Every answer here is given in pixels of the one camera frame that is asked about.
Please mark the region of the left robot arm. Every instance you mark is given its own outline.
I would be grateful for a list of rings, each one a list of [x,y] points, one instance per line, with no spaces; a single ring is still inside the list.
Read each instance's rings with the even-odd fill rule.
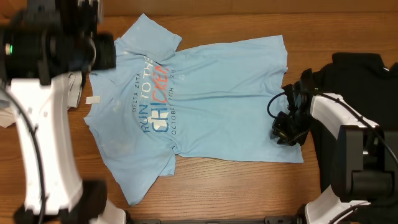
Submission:
[[[26,193],[15,223],[120,223],[131,218],[103,180],[83,180],[68,122],[68,76],[116,66],[113,36],[99,33],[99,1],[29,1],[1,27],[1,93],[16,118]]]

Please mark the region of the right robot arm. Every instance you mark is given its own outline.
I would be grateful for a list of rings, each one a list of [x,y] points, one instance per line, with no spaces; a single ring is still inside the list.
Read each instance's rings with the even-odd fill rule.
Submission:
[[[319,121],[336,139],[329,186],[296,215],[267,217],[265,223],[339,223],[361,208],[397,203],[397,131],[354,110],[341,95],[320,91],[311,70],[283,87],[288,113],[274,116],[271,137],[278,144],[303,145],[310,123]]]

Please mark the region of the light blue printed t-shirt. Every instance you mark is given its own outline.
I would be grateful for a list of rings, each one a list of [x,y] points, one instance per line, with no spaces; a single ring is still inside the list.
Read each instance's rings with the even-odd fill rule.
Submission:
[[[271,138],[287,110],[281,35],[178,50],[181,37],[145,15],[115,41],[116,67],[90,73],[96,102],[85,117],[128,204],[176,158],[303,161],[299,146]]]

